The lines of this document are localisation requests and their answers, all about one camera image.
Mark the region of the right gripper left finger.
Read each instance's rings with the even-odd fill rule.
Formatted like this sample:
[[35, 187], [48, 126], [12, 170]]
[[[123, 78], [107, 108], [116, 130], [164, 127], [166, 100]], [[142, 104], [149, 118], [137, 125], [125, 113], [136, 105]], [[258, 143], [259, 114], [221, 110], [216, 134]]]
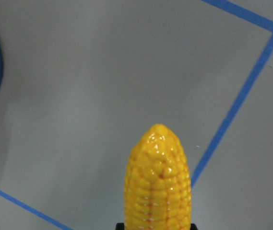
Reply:
[[124, 223], [117, 223], [116, 224], [116, 230], [125, 230]]

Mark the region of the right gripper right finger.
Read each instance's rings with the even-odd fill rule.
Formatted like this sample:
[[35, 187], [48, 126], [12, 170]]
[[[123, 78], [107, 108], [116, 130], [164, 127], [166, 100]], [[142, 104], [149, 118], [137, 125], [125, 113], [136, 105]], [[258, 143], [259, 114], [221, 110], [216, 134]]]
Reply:
[[197, 230], [197, 226], [192, 223], [191, 226], [190, 226], [190, 230]]

